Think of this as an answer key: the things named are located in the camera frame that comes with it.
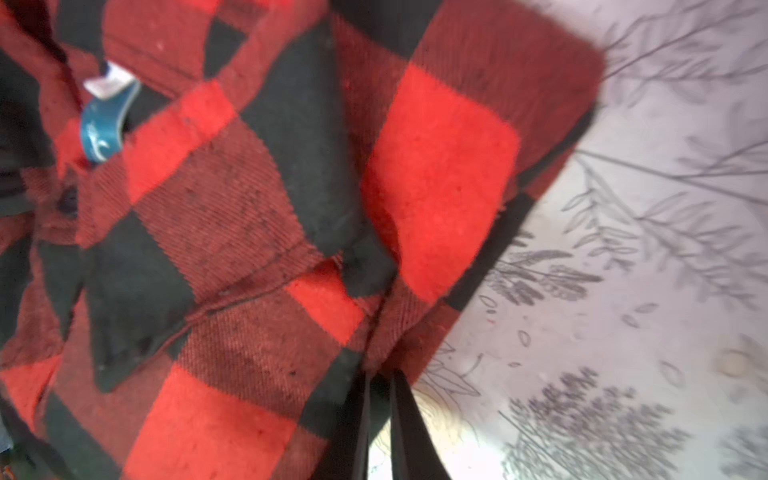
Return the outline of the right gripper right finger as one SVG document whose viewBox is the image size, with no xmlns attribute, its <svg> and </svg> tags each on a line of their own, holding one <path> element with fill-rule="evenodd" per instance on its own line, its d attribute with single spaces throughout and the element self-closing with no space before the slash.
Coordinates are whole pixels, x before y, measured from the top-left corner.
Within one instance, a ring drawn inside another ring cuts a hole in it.
<svg viewBox="0 0 768 480">
<path fill-rule="evenodd" d="M 401 370 L 390 385 L 390 443 L 394 480 L 450 480 Z"/>
</svg>

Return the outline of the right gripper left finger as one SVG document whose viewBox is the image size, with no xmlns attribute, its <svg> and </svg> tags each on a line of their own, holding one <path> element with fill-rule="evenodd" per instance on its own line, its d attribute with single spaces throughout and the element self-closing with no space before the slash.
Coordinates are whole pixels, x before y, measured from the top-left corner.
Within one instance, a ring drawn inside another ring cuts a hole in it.
<svg viewBox="0 0 768 480">
<path fill-rule="evenodd" d="M 361 374 L 342 408 L 337 429 L 312 480 L 365 480 L 370 444 L 370 376 Z"/>
</svg>

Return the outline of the red black plaid shirt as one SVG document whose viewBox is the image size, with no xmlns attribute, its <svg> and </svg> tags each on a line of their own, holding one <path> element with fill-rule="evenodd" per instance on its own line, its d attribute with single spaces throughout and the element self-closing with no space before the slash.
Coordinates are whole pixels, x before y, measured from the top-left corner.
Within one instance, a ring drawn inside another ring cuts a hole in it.
<svg viewBox="0 0 768 480">
<path fill-rule="evenodd" d="M 5 1 L 1 475 L 311 479 L 589 128 L 515 1 Z"/>
</svg>

